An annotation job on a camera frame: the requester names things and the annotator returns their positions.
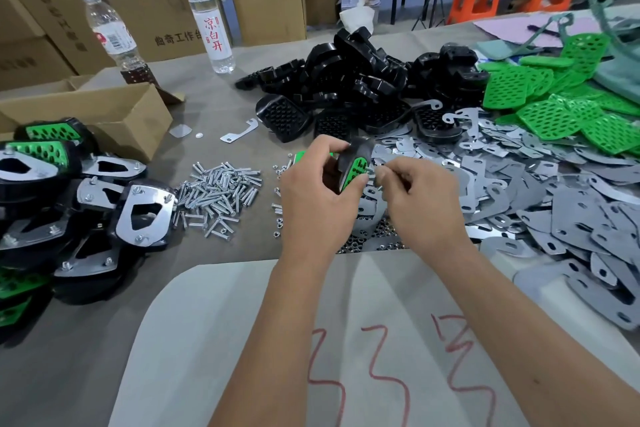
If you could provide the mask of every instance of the bottle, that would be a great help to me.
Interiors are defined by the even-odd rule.
[[[118,13],[102,0],[84,0],[86,20],[107,54],[116,61],[128,84],[148,82],[158,86],[151,68],[140,57],[136,42]]]
[[[189,5],[213,71],[218,74],[231,73],[236,68],[236,60],[231,52],[218,0],[189,0]]]

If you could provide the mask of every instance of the bottle with dark liquid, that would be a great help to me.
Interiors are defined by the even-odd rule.
[[[116,61],[125,82],[153,83],[157,87],[156,77],[140,57],[136,42],[114,8],[102,0],[84,2],[89,26],[107,54]]]

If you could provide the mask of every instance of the red handwriting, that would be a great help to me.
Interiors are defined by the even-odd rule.
[[[318,354],[318,350],[320,349],[320,346],[322,346],[322,343],[324,342],[324,338],[326,338],[326,329],[315,329],[311,334],[314,335],[317,333],[322,333],[322,335],[320,336],[320,341],[318,341],[318,344],[316,344],[316,349],[314,350],[313,353],[311,353],[311,359],[309,360],[309,370],[307,372],[307,381],[309,385],[333,385],[340,388],[340,391],[342,392],[341,399],[340,399],[340,410],[338,410],[338,418],[335,421],[335,426],[340,427],[340,424],[342,423],[342,414],[344,413],[344,402],[347,398],[347,391],[345,390],[344,385],[334,380],[312,380],[311,379],[311,368],[313,368],[314,361],[316,360],[316,356]]]
[[[369,376],[374,380],[381,380],[383,382],[394,382],[402,386],[402,388],[404,389],[404,414],[402,417],[402,427],[406,427],[406,423],[409,420],[409,410],[411,409],[411,395],[409,394],[409,388],[406,386],[406,383],[404,383],[402,380],[399,380],[398,378],[394,378],[393,376],[378,376],[373,374],[373,367],[376,364],[376,360],[378,359],[378,354],[382,349],[382,345],[385,343],[385,339],[387,339],[388,329],[383,325],[362,328],[364,332],[374,331],[376,329],[382,329],[384,330],[384,333],[382,334],[382,339],[380,339],[378,347],[376,348],[376,352],[373,354],[373,358],[371,359],[371,363],[369,364]]]
[[[445,341],[445,338],[440,330],[440,326],[438,325],[438,319],[440,319],[441,321],[446,321],[447,319],[461,319],[463,321],[466,321],[464,316],[460,316],[458,314],[449,314],[447,316],[440,316],[438,319],[436,319],[436,317],[433,314],[431,314],[431,319],[433,320],[433,324],[436,327],[438,338],[440,338],[441,341]],[[462,336],[464,336],[468,330],[469,330],[469,326],[465,322],[465,327],[463,327],[460,333],[458,333],[458,335],[454,337],[453,340],[445,346],[445,351],[447,353],[455,353],[456,351],[460,351],[460,350],[463,351],[462,354],[458,357],[458,359],[454,363],[453,368],[449,372],[449,375],[447,377],[447,384],[449,385],[449,388],[452,391],[458,392],[458,393],[480,392],[480,391],[489,392],[489,395],[490,395],[489,414],[487,415],[485,425],[486,427],[491,427],[493,422],[493,415],[495,413],[495,404],[497,402],[497,395],[495,393],[495,390],[493,390],[491,387],[487,385],[475,385],[472,387],[454,387],[453,386],[453,377],[456,375],[458,368],[460,368],[460,365],[462,365],[464,359],[466,358],[468,353],[473,349],[475,344],[474,341],[469,341],[469,340],[459,342],[462,339]]]

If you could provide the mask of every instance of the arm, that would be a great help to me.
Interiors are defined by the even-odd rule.
[[[438,274],[532,427],[638,425],[640,394],[470,242],[452,174],[405,157],[378,167],[376,174],[403,242]]]
[[[282,256],[209,427],[305,424],[311,333],[324,276],[351,233],[369,179],[359,176],[339,196],[324,187],[329,153],[346,147],[321,135],[282,175]]]

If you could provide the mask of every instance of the dark liquid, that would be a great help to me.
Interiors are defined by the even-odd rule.
[[[148,64],[138,69],[121,71],[120,74],[124,78],[124,81],[127,82],[127,85],[132,85],[133,83],[153,83],[159,87],[156,77],[151,72],[151,68],[149,68]]]

